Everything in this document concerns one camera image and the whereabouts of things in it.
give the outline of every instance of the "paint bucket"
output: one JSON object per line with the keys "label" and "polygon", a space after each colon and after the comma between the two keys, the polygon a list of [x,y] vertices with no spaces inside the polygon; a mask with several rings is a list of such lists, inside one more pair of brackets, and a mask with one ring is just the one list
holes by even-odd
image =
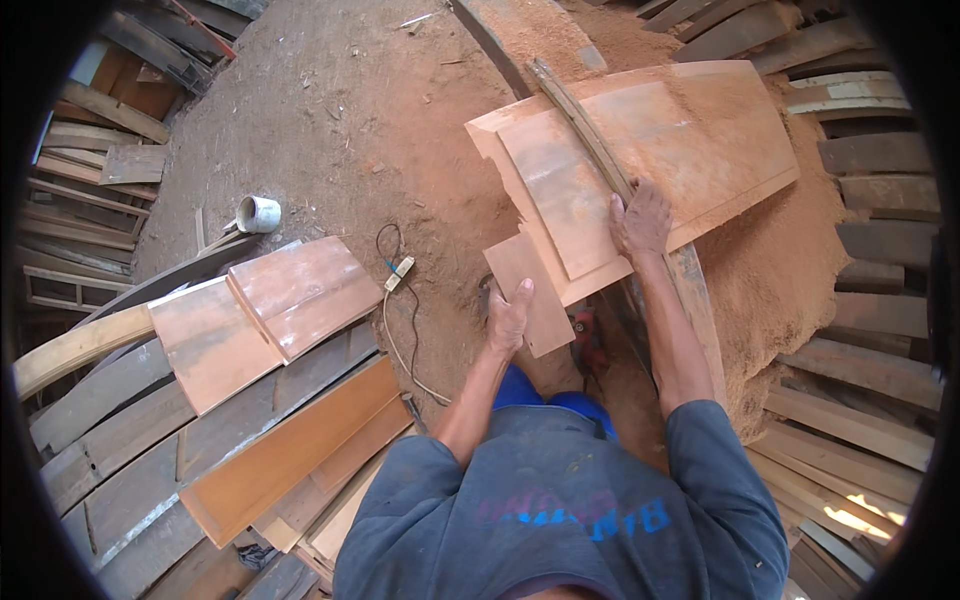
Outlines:
{"label": "paint bucket", "polygon": [[270,233],[280,223],[280,205],[269,198],[248,196],[237,206],[237,228],[244,233]]}

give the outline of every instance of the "dirt floor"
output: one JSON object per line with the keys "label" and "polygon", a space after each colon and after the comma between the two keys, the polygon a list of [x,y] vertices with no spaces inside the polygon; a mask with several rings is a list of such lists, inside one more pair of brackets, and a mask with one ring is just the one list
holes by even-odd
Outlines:
{"label": "dirt floor", "polygon": [[[561,0],[611,72],[663,64],[682,44],[639,29],[630,5],[594,8]],[[433,12],[415,36],[403,21]],[[388,276],[375,244],[395,223],[404,253],[417,259],[418,378],[453,396],[483,343],[475,301],[488,271],[482,250],[516,233],[518,216],[491,162],[480,158],[464,123],[510,104],[499,73],[440,0],[274,0],[237,40],[238,58],[174,125],[172,159],[137,247],[143,280],[197,252],[195,212],[207,240],[247,194],[273,198],[283,219],[261,250],[295,239],[340,235],[370,274]],[[442,61],[461,60],[454,64]],[[777,82],[769,87],[775,99]],[[697,241],[720,337],[732,422],[749,441],[760,431],[765,388],[755,377],[832,318],[833,281],[846,255],[834,232],[842,204],[816,151],[819,128],[782,111],[802,178]],[[393,257],[397,239],[384,234]],[[387,311],[400,353],[414,349],[409,290]],[[624,445],[665,468],[662,421],[649,383],[613,321],[612,365],[603,401]],[[381,347],[383,316],[372,321]],[[518,364],[545,395],[577,389],[569,352]],[[415,393],[428,424],[442,409],[394,360],[401,386]]]}

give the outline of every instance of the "blue shorts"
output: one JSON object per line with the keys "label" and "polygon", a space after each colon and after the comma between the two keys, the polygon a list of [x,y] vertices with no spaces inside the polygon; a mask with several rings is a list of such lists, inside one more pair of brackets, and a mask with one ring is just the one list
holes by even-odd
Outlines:
{"label": "blue shorts", "polygon": [[560,406],[585,419],[600,421],[607,433],[607,439],[617,442],[613,421],[610,419],[607,409],[601,406],[599,402],[580,392],[560,392],[550,399],[544,400],[520,367],[517,365],[508,366],[507,372],[503,375],[500,389],[496,391],[493,410],[496,411],[507,406],[543,406],[544,404]]}

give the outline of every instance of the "electrical cord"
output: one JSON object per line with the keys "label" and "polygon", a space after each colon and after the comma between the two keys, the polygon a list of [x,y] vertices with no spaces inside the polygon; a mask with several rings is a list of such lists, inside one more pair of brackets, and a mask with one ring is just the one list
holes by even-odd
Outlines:
{"label": "electrical cord", "polygon": [[[389,228],[396,229],[396,250],[394,251],[392,258],[387,258],[387,255],[380,248],[380,238],[383,235],[383,232]],[[396,223],[388,223],[380,228],[380,231],[376,234],[376,251],[380,254],[380,258],[383,260],[383,262],[386,263],[387,268],[389,268],[392,272],[396,272],[396,264],[400,259],[402,235],[403,234],[400,232],[400,226]],[[404,282],[405,279],[401,279],[399,285],[403,285]],[[414,295],[415,301],[413,316],[410,319],[410,325],[414,330],[414,351],[410,355],[410,367],[407,367],[407,364],[403,361],[403,356],[401,356],[399,350],[396,349],[394,336],[391,334],[390,325],[387,322],[387,300],[390,299],[390,290],[387,290],[387,293],[383,297],[383,328],[387,332],[387,339],[390,340],[390,346],[394,349],[396,359],[400,361],[400,366],[403,367],[403,370],[406,371],[408,375],[410,375],[410,378],[413,379],[413,382],[416,383],[417,386],[422,390],[430,394],[437,404],[440,404],[441,406],[449,406],[450,402],[452,401],[450,398],[434,392],[430,388],[426,387],[426,385],[424,385],[423,382],[417,379],[417,376],[414,375],[414,368],[417,365],[417,350],[420,348],[420,335],[417,332],[417,312],[420,310],[420,297],[417,296],[417,292],[414,291],[414,288],[412,285],[410,285],[409,281],[406,281],[406,287],[408,290],[410,290],[410,293]]]}

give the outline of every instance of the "forearm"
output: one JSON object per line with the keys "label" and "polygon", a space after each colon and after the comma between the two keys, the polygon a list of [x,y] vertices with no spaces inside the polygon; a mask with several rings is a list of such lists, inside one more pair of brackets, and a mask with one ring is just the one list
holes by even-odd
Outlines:
{"label": "forearm", "polygon": [[493,399],[510,359],[507,351],[485,344],[467,373],[463,390],[444,410],[436,438],[450,449],[463,468],[467,468],[473,450],[487,435]]}
{"label": "forearm", "polygon": [[681,404],[715,399],[707,357],[686,318],[663,256],[645,252],[631,262],[643,290],[653,376],[666,419]]}

